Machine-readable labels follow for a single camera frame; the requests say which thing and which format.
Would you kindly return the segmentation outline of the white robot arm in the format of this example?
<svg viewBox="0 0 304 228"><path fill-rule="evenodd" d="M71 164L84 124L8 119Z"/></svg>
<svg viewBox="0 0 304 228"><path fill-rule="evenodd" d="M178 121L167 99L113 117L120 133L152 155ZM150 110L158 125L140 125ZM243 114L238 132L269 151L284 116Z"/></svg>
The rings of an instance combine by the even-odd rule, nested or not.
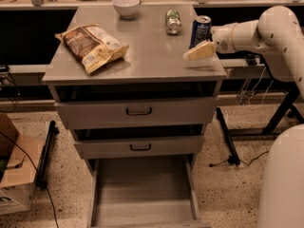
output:
<svg viewBox="0 0 304 228"><path fill-rule="evenodd" d="M257 20L212 29L184 53L194 61L215 53L277 53L272 73L296 83L304 97L304 35L287 7L266 9ZM282 132L272 144L264 167L256 228L304 228L304 124Z"/></svg>

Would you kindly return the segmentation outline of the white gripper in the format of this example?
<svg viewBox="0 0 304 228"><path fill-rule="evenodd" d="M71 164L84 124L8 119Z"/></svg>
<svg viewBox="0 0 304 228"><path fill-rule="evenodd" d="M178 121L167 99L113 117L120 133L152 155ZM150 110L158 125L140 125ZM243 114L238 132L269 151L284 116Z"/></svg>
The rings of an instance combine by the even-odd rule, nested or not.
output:
<svg viewBox="0 0 304 228"><path fill-rule="evenodd" d="M214 55L216 50L221 54L235 53L236 50L233 46L233 30L235 26L236 23L212 27L213 42L202 41L185 52L183 54L183 59L187 61L196 61Z"/></svg>

